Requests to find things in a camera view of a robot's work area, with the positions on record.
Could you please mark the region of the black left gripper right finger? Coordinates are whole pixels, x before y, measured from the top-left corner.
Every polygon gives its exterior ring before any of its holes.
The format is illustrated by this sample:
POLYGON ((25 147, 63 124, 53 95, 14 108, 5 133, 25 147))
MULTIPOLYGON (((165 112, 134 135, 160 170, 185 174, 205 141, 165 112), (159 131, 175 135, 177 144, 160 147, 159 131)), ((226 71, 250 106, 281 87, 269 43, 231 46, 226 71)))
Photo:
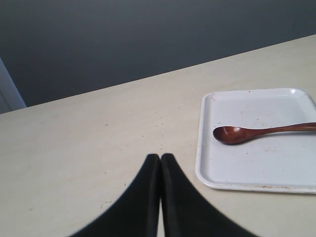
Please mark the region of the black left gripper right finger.
POLYGON ((245 237, 247 230, 212 206, 192 185, 173 154, 161 157, 166 237, 245 237))

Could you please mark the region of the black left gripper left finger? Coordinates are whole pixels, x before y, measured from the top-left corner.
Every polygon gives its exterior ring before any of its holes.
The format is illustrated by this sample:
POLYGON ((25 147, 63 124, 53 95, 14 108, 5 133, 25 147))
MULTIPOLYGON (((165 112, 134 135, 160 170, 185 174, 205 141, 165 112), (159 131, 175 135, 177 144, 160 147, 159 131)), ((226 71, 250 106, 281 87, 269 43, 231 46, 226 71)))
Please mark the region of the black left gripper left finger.
POLYGON ((74 237, 155 237, 161 188, 161 163, 156 154, 144 163, 125 192, 102 215, 74 237))

